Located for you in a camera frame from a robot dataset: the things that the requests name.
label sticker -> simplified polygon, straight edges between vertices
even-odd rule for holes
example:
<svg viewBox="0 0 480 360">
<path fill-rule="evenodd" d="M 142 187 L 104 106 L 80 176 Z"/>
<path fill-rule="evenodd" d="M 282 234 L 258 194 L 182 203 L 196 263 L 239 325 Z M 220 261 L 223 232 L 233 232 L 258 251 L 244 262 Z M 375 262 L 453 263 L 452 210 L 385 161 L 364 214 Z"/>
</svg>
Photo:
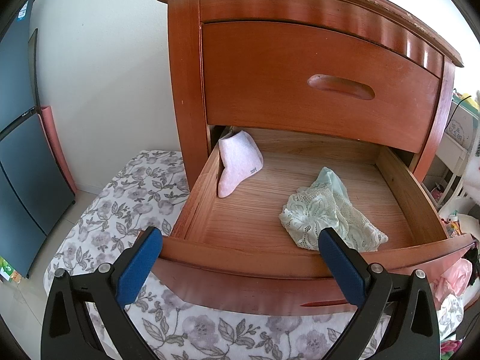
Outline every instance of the label sticker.
<svg viewBox="0 0 480 360">
<path fill-rule="evenodd" d="M 28 5 L 28 1 L 25 3 L 22 9 L 20 9 L 20 12 L 18 13 L 17 21 L 22 20 L 27 14 L 27 5 Z"/>
</svg>

closed drawer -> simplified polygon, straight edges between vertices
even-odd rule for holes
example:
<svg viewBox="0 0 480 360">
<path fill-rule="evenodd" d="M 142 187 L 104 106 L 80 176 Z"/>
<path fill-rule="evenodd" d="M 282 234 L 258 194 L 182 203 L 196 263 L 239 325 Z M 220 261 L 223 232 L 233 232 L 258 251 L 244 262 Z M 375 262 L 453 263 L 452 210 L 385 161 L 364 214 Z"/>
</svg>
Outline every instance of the closed drawer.
<svg viewBox="0 0 480 360">
<path fill-rule="evenodd" d="M 420 152 L 439 80 L 364 40 L 298 24 L 202 26 L 207 123 L 315 132 Z"/>
</svg>

blue gripper pad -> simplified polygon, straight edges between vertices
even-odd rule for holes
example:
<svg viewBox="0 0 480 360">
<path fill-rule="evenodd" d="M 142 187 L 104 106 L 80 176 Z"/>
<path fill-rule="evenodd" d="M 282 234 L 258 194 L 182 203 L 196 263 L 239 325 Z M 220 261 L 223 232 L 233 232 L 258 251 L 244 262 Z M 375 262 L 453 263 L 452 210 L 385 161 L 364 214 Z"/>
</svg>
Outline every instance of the blue gripper pad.
<svg viewBox="0 0 480 360">
<path fill-rule="evenodd" d="M 135 302 L 148 274 L 162 250 L 162 234 L 155 228 L 118 278 L 117 302 L 122 307 Z"/>
<path fill-rule="evenodd" d="M 347 302 L 357 307 L 362 306 L 366 297 L 366 283 L 349 259 L 349 256 L 347 256 L 347 254 L 355 252 L 363 260 L 360 254 L 356 250 L 348 248 L 332 228 L 324 229 L 320 232 L 318 237 L 318 250 L 327 264 L 328 269 L 332 272 Z M 367 272 L 367 264 L 364 260 L 363 262 L 364 265 L 361 264 L 362 268 L 365 268 L 365 272 Z"/>
</svg>

screw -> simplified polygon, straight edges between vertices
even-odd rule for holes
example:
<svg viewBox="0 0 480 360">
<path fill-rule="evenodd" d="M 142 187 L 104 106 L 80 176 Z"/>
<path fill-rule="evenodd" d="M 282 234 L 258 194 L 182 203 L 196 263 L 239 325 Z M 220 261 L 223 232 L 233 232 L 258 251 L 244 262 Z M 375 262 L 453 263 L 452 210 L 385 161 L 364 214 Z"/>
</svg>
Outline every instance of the screw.
<svg viewBox="0 0 480 360">
<path fill-rule="evenodd" d="M 58 268 L 55 271 L 55 277 L 56 278 L 61 278 L 65 274 L 65 270 L 63 268 Z"/>
<path fill-rule="evenodd" d="M 370 266 L 370 269 L 372 272 L 375 272 L 376 274 L 381 274 L 383 272 L 383 267 L 380 264 L 377 264 L 376 262 Z"/>
<path fill-rule="evenodd" d="M 420 278 L 420 279 L 424 279 L 426 274 L 424 271 L 422 271 L 421 269 L 417 269 L 415 271 L 415 275 L 417 275 L 417 278 Z"/>
<path fill-rule="evenodd" d="M 100 264 L 100 266 L 98 267 L 98 271 L 101 273 L 101 274 L 106 274 L 111 268 L 111 265 L 108 263 L 108 262 L 104 262 L 103 264 Z"/>
</svg>

drawer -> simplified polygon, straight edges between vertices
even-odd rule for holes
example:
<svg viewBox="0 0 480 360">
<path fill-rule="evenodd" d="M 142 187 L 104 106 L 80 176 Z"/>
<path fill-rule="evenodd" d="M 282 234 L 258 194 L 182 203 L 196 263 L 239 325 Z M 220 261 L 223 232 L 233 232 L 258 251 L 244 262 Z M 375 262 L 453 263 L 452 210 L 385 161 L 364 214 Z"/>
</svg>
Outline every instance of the drawer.
<svg viewBox="0 0 480 360">
<path fill-rule="evenodd" d="M 346 301 L 319 254 L 298 248 L 278 218 L 289 195 L 309 186 L 322 167 L 341 178 L 354 207 L 389 237 L 378 252 L 363 253 L 368 262 L 407 274 L 421 268 L 433 281 L 471 244 L 469 235 L 447 239 L 423 189 L 388 147 L 243 130 L 262 152 L 263 169 L 220 199 L 223 166 L 215 147 L 153 269 L 186 302 L 267 315 L 344 310 Z"/>
<path fill-rule="evenodd" d="M 314 132 L 419 153 L 439 80 L 365 40 L 299 24 L 202 26 L 207 123 Z"/>
</svg>

